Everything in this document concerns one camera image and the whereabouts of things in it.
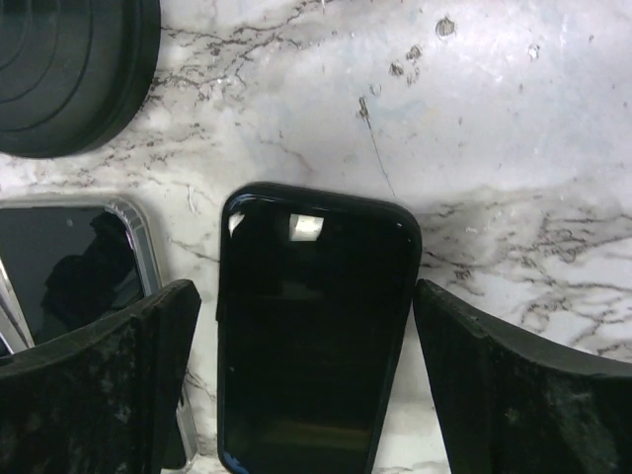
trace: black smartphone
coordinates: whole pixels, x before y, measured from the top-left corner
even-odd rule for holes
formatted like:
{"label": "black smartphone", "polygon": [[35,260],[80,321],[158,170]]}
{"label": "black smartphone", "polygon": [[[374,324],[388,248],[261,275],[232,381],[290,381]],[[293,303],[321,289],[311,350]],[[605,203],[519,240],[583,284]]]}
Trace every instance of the black smartphone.
{"label": "black smartphone", "polygon": [[387,202],[254,184],[221,224],[218,451],[236,474],[368,474],[422,240]]}
{"label": "black smartphone", "polygon": [[[117,197],[3,204],[0,263],[2,303],[12,317],[7,323],[5,314],[0,332],[17,325],[21,350],[118,312],[161,286],[145,218]],[[183,394],[165,469],[183,472],[190,465],[193,426]]]}

